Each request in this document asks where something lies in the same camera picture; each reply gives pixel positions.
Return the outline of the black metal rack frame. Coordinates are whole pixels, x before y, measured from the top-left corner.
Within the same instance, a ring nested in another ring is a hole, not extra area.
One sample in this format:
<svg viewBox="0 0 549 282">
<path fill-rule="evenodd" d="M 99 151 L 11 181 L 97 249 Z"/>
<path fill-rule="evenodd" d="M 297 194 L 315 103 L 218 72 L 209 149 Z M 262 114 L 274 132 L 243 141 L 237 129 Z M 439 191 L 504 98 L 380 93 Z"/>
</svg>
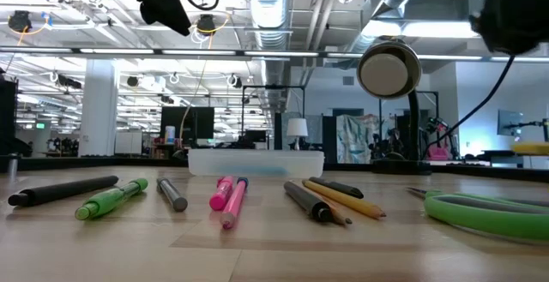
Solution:
<svg viewBox="0 0 549 282">
<path fill-rule="evenodd" d="M 244 135 L 244 107 L 245 101 L 248 98 L 251 98 L 254 95 L 254 92 L 257 89 L 268 90 L 284 90 L 284 89 L 300 89 L 302 91 L 302 102 L 301 102 L 301 117 L 305 117 L 305 89 L 306 86 L 303 85 L 280 85 L 280 84 L 268 84 L 268 85 L 243 85 L 241 93 L 241 119 L 240 119 L 240 135 Z M 282 149 L 283 138 L 281 136 L 281 127 L 275 127 L 274 129 L 274 150 Z"/>
</svg>

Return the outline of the yellow bin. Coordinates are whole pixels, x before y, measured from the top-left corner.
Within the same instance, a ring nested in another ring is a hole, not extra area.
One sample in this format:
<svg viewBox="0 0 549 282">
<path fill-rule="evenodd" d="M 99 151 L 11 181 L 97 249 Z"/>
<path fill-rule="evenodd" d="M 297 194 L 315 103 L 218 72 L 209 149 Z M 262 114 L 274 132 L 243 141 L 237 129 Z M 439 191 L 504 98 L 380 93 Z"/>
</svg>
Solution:
<svg viewBox="0 0 549 282">
<path fill-rule="evenodd" d="M 549 142 L 517 142 L 511 150 L 521 155 L 549 156 Z"/>
</svg>

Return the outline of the clear plastic supply box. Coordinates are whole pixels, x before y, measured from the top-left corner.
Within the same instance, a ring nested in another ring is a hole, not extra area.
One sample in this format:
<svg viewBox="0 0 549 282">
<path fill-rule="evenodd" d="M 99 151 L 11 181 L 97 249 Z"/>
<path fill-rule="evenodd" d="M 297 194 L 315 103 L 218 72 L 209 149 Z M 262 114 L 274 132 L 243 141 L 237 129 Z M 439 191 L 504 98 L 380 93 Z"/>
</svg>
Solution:
<svg viewBox="0 0 549 282">
<path fill-rule="evenodd" d="M 288 178 L 320 177 L 324 154 L 319 151 L 284 151 L 256 149 L 191 149 L 190 173 L 195 176 L 244 176 L 231 173 L 238 166 L 276 166 L 288 171 Z"/>
</svg>

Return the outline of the green-handled scissors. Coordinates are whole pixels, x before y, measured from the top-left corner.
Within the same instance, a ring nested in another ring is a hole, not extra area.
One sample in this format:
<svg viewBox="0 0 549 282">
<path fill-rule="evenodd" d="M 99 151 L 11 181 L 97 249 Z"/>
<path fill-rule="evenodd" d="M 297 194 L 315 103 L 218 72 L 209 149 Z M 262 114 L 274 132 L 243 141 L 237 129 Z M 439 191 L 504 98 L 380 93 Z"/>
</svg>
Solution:
<svg viewBox="0 0 549 282">
<path fill-rule="evenodd" d="M 468 231 L 549 243 L 549 201 L 445 193 L 408 187 L 423 199 L 426 215 Z"/>
</svg>

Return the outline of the colourful hanging cloth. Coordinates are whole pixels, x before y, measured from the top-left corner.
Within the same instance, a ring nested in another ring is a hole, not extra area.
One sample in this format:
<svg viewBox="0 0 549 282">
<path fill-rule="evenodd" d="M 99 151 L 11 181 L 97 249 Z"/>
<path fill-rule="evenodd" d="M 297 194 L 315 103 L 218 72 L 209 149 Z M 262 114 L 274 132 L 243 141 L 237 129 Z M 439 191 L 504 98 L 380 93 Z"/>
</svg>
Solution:
<svg viewBox="0 0 549 282">
<path fill-rule="evenodd" d="M 369 164 L 373 135 L 380 126 L 379 116 L 340 115 L 336 118 L 336 149 L 339 164 Z"/>
</svg>

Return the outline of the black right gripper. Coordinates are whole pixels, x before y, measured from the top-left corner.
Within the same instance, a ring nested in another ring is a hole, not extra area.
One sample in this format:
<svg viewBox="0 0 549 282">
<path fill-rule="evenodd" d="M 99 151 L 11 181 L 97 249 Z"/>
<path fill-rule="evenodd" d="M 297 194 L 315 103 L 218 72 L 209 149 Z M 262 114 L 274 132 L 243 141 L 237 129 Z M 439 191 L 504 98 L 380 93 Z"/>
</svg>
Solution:
<svg viewBox="0 0 549 282">
<path fill-rule="evenodd" d="M 549 42 L 549 0 L 485 0 L 469 23 L 488 51 L 521 55 Z"/>
</svg>

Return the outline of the grey silver marker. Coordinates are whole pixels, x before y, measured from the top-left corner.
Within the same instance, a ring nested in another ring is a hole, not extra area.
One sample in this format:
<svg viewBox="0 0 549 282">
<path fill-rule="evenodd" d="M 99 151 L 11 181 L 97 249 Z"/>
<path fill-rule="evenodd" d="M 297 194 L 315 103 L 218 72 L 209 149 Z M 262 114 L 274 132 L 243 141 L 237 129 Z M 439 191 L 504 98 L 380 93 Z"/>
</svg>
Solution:
<svg viewBox="0 0 549 282">
<path fill-rule="evenodd" d="M 175 212 L 186 210 L 188 201 L 168 178 L 162 177 L 157 179 L 157 190 L 165 195 Z"/>
</svg>

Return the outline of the pink pencil with blue cap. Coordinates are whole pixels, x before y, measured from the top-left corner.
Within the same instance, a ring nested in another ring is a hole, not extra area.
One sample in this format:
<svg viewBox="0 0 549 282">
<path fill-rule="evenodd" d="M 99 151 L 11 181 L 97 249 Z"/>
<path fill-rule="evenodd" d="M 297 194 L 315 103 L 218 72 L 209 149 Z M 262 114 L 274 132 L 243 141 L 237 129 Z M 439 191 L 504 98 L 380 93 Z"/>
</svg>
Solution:
<svg viewBox="0 0 549 282">
<path fill-rule="evenodd" d="M 224 230 L 228 230 L 234 227 L 248 184 L 249 181 L 247 177 L 238 178 L 236 188 L 232 192 L 232 195 L 220 216 L 220 223 Z"/>
</svg>

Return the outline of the pink highlighter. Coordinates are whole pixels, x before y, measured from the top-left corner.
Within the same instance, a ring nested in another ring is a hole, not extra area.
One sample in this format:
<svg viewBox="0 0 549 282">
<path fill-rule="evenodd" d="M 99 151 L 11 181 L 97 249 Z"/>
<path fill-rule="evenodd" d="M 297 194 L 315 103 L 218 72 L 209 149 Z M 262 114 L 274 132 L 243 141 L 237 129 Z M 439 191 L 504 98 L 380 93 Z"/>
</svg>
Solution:
<svg viewBox="0 0 549 282">
<path fill-rule="evenodd" d="M 212 210 L 220 211 L 225 207 L 232 194 L 233 181 L 233 176 L 224 176 L 218 179 L 216 191 L 209 199 Z"/>
</svg>

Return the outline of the black marker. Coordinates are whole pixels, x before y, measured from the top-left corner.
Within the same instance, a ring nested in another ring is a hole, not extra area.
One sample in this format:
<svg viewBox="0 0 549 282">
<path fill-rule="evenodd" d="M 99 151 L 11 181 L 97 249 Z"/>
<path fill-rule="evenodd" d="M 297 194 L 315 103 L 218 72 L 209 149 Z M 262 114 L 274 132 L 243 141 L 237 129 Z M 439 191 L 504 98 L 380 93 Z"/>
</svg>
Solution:
<svg viewBox="0 0 549 282">
<path fill-rule="evenodd" d="M 8 204 L 13 207 L 34 207 L 73 195 L 108 188 L 114 186 L 117 182 L 118 177 L 107 176 L 24 189 L 17 194 L 11 195 L 8 198 Z"/>
</svg>

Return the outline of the blue pen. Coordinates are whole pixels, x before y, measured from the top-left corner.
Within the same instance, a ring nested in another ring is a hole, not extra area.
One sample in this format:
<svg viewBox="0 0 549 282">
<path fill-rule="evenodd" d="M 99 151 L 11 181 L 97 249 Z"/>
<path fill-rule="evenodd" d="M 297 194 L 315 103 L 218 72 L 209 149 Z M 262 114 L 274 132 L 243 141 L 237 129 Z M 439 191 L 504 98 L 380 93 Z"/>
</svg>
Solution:
<svg viewBox="0 0 549 282">
<path fill-rule="evenodd" d="M 288 171 L 276 166 L 238 166 L 230 170 L 231 173 L 244 176 L 287 177 Z"/>
</svg>

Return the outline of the thick dark grey pen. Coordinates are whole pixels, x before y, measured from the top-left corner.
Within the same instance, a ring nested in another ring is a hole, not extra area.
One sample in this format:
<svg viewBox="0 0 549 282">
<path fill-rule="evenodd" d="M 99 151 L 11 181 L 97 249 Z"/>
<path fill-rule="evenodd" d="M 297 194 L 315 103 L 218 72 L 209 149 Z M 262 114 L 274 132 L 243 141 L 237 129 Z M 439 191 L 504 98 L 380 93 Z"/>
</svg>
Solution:
<svg viewBox="0 0 549 282">
<path fill-rule="evenodd" d="M 332 222 L 334 220 L 327 203 L 310 194 L 292 181 L 283 184 L 286 193 L 302 207 L 308 216 L 317 222 Z"/>
</svg>

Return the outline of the thin black pen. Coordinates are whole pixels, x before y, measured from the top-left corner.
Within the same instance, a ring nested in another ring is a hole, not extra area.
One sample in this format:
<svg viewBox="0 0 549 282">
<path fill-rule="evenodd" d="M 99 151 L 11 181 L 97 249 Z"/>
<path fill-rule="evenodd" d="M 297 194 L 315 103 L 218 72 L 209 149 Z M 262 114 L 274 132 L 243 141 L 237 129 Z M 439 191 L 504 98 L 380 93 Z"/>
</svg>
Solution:
<svg viewBox="0 0 549 282">
<path fill-rule="evenodd" d="M 346 185 L 346 184 L 343 184 L 343 183 L 337 183 L 337 182 L 333 182 L 333 181 L 326 181 L 326 180 L 324 180 L 322 178 L 319 178 L 319 177 L 310 177 L 309 180 L 312 181 L 313 183 L 320 184 L 324 187 L 331 188 L 333 190 L 341 192 L 345 195 L 350 195 L 350 196 L 352 196 L 354 198 L 357 198 L 357 199 L 363 199 L 364 198 L 363 193 L 358 188 L 355 188 L 353 186 L 349 186 L 349 185 Z"/>
</svg>

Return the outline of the green plastic pen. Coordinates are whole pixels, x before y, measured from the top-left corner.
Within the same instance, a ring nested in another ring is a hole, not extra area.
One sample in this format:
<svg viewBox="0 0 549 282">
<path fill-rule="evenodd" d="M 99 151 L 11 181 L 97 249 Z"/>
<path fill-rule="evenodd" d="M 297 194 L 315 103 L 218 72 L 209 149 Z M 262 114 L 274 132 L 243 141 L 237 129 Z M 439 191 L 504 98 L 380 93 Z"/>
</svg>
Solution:
<svg viewBox="0 0 549 282">
<path fill-rule="evenodd" d="M 75 218 L 78 220 L 88 220 L 106 215 L 125 203 L 133 195 L 141 193 L 147 187 L 147 179 L 137 178 L 123 186 L 93 195 L 75 210 Z"/>
</svg>

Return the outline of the yellow pencil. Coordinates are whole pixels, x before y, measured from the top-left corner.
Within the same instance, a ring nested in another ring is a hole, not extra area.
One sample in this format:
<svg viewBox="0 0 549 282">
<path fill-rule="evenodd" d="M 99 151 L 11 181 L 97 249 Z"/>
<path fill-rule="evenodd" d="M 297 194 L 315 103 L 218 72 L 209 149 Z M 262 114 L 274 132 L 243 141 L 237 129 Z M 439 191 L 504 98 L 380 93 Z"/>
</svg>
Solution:
<svg viewBox="0 0 549 282">
<path fill-rule="evenodd" d="M 311 180 L 303 180 L 302 184 L 306 188 L 318 193 L 319 195 L 322 195 L 323 197 L 326 197 L 331 201 L 336 201 L 341 205 L 349 207 L 352 210 L 362 213 L 370 218 L 380 219 L 386 216 L 386 213 L 379 206 L 371 202 L 363 201 L 350 195 L 346 195 L 344 193 L 336 191 L 335 189 L 322 186 L 319 183 L 314 183 Z"/>
</svg>

